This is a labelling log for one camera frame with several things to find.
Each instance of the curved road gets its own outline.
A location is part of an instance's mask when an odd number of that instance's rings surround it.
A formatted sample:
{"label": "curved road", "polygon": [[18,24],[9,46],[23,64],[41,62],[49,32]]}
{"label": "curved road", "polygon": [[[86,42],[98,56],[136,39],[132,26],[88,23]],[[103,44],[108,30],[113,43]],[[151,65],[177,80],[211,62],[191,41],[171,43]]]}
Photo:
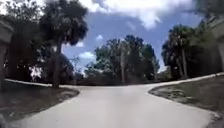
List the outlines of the curved road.
{"label": "curved road", "polygon": [[17,128],[205,128],[212,112],[148,94],[156,86],[76,87],[80,95],[27,119]]}

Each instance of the white cloud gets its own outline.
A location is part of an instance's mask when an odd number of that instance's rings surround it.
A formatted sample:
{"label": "white cloud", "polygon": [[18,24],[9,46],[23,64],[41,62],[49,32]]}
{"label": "white cloud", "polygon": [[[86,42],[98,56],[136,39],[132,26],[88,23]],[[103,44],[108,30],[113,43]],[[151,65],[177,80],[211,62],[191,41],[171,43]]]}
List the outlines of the white cloud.
{"label": "white cloud", "polygon": [[127,21],[126,25],[133,31],[135,31],[137,29],[136,26],[130,21]]}
{"label": "white cloud", "polygon": [[84,47],[85,45],[84,45],[84,42],[78,42],[77,44],[76,44],[76,47],[79,47],[79,48],[82,48],[82,47]]}
{"label": "white cloud", "polygon": [[90,60],[93,60],[96,58],[95,55],[91,52],[83,52],[79,54],[79,57],[82,59],[90,59]]}
{"label": "white cloud", "polygon": [[97,37],[96,37],[96,41],[102,41],[103,40],[103,36],[102,35],[98,35]]}
{"label": "white cloud", "polygon": [[90,12],[120,14],[137,18],[146,29],[154,28],[160,17],[178,7],[189,7],[192,0],[101,0],[102,4],[93,0],[81,0]]}

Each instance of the treeline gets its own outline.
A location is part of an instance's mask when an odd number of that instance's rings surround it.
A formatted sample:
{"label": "treeline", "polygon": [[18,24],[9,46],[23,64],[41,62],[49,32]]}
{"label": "treeline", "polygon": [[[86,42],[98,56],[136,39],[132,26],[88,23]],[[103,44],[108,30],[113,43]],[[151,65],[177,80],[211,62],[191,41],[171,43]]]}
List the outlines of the treeline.
{"label": "treeline", "polygon": [[78,59],[69,60],[61,46],[76,45],[85,37],[86,8],[78,1],[66,0],[43,7],[30,0],[5,6],[7,14],[0,19],[14,28],[5,59],[9,79],[53,83],[56,88],[59,84],[107,86],[186,79],[222,70],[217,43],[204,20],[195,28],[177,25],[169,31],[162,47],[164,72],[158,73],[158,58],[150,42],[127,35],[96,48],[96,61],[81,74],[72,64]]}

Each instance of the grass lawn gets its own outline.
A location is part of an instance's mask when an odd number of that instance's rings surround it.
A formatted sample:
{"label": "grass lawn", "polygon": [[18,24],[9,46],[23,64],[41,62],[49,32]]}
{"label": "grass lawn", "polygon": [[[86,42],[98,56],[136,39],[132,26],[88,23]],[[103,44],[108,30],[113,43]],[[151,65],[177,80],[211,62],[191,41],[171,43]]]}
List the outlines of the grass lawn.
{"label": "grass lawn", "polygon": [[79,94],[76,90],[4,81],[5,91],[0,93],[0,114],[7,122],[38,113]]}
{"label": "grass lawn", "polygon": [[212,111],[224,111],[224,76],[155,88],[149,93]]}

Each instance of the tree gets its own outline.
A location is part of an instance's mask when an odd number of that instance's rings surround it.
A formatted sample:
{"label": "tree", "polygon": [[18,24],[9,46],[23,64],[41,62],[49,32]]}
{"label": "tree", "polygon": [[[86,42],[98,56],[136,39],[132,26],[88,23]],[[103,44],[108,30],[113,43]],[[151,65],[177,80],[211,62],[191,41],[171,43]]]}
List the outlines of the tree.
{"label": "tree", "polygon": [[194,0],[194,12],[202,14],[205,18],[218,18],[224,16],[223,0]]}
{"label": "tree", "polygon": [[144,83],[154,80],[159,63],[150,44],[127,35],[123,40],[112,39],[95,50],[96,62],[85,71],[107,84]]}
{"label": "tree", "polygon": [[6,77],[31,81],[32,68],[39,65],[45,47],[38,26],[40,7],[35,1],[6,3],[7,14],[1,18],[14,28],[5,68]]}
{"label": "tree", "polygon": [[193,35],[193,28],[174,26],[169,32],[169,39],[163,45],[162,56],[165,64],[176,64],[182,78],[188,78],[186,50]]}
{"label": "tree", "polygon": [[[70,60],[63,54],[60,54],[61,66],[59,69],[60,84],[70,84],[74,80],[74,67]],[[53,74],[55,69],[55,58],[51,57],[44,62],[41,72],[41,81],[44,83],[53,83]]]}
{"label": "tree", "polygon": [[59,69],[61,66],[60,54],[62,43],[75,45],[83,39],[87,32],[87,24],[84,17],[87,9],[79,1],[59,0],[47,3],[40,20],[40,27],[45,32],[47,40],[54,42],[55,71],[53,88],[59,88]]}

